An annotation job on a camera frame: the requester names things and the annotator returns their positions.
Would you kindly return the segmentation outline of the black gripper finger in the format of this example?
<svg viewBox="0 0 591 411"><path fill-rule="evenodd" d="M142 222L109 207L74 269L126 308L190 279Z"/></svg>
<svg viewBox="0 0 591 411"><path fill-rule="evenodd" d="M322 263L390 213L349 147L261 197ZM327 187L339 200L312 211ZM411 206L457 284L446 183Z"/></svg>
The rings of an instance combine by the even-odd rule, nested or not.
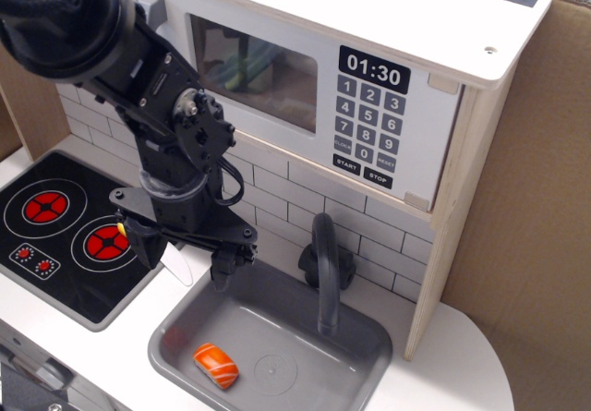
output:
<svg viewBox="0 0 591 411"><path fill-rule="evenodd" d="M125 219L123 228L128 244L139 261L148 269L155 269L166 249L166 238L159 229L135 219Z"/></svg>
<svg viewBox="0 0 591 411"><path fill-rule="evenodd" d="M216 291L225 291L237 268L253 264L255 246L222 246L211 255L211 280Z"/></svg>

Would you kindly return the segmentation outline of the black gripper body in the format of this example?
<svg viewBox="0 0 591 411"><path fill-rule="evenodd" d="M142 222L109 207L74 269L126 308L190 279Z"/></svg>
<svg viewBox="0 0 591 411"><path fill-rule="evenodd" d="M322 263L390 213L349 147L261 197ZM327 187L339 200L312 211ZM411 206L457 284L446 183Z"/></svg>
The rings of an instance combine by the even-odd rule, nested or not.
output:
<svg viewBox="0 0 591 411"><path fill-rule="evenodd" d="M222 246L256 246L254 226L216 202L206 180L178 189L152 182L145 173L140 176L141 187L120 187L109 195L122 222L135 219L158 228L170 242L209 252Z"/></svg>

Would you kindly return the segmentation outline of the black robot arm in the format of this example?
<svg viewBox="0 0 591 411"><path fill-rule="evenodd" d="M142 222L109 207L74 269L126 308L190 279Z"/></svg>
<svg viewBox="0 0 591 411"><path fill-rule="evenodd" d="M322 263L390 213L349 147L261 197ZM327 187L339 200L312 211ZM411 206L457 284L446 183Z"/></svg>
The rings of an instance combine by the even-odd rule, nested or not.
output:
<svg viewBox="0 0 591 411"><path fill-rule="evenodd" d="M225 290L256 258L257 233L233 213L223 177L234 127L197 70L153 30L134 0L1 0L1 40L29 72L70 83L109 103L133 134L139 186L114 190L127 240L147 267L169 242L211 253Z"/></svg>

